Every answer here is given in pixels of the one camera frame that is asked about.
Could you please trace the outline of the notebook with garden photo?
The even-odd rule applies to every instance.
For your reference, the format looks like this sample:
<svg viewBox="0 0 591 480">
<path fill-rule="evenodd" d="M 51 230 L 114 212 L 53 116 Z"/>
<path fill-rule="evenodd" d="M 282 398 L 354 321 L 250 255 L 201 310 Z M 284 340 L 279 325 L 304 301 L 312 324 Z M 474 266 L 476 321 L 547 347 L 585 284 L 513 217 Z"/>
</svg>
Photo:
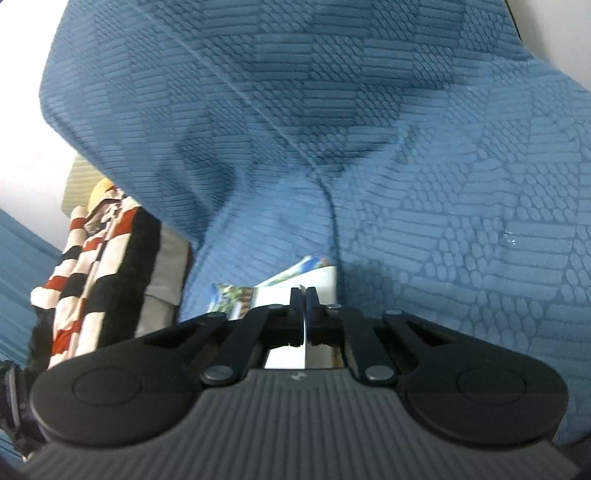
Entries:
<svg viewBox="0 0 591 480">
<path fill-rule="evenodd" d="M 327 257 L 308 255 L 253 287 L 213 283 L 207 312 L 222 312 L 231 321 L 242 319 L 252 308 L 287 305 L 294 288 L 303 292 L 315 288 L 322 304 L 334 304 L 337 302 L 337 273 L 337 267 Z"/>
</svg>

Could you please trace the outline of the notebook with building photo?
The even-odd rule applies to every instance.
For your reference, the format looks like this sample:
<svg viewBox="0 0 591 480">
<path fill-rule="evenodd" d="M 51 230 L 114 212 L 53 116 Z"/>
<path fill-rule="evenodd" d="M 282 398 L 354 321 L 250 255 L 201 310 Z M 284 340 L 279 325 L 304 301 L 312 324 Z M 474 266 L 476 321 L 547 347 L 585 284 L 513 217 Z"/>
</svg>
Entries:
<svg viewBox="0 0 591 480">
<path fill-rule="evenodd" d="M 321 304 L 337 304 L 337 267 L 322 266 L 311 270 L 300 267 L 298 275 L 284 271 L 272 279 L 256 286 L 256 306 L 290 303 L 290 292 L 294 288 L 304 294 L 308 288 L 317 290 Z M 305 368 L 331 368 L 332 350 L 330 347 L 308 345 L 308 334 L 304 333 L 301 346 L 277 347 L 270 350 L 267 356 L 266 369 L 301 370 Z"/>
</svg>

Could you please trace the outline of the striped orange black white cloth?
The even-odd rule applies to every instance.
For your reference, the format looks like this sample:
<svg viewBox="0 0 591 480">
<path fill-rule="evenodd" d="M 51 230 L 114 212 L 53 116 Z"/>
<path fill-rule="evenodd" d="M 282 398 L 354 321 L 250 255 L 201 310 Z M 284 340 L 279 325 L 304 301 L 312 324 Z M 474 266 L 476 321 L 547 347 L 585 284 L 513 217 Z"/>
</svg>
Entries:
<svg viewBox="0 0 591 480">
<path fill-rule="evenodd" d="M 172 326 L 190 245 L 110 180 L 70 214 L 60 260 L 31 292 L 37 315 L 27 367 L 66 360 Z"/>
</svg>

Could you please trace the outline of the blue textured chair cover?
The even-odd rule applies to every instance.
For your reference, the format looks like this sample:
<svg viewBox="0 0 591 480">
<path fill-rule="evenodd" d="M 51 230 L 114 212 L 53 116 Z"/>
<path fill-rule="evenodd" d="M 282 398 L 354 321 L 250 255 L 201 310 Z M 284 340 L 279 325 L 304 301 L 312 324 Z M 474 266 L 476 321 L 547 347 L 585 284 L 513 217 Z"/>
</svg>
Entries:
<svg viewBox="0 0 591 480">
<path fill-rule="evenodd" d="M 551 365 L 590 432 L 590 94 L 502 1 L 72 1 L 45 120 L 193 247 L 179 310 L 311 254 L 339 302 Z"/>
</svg>

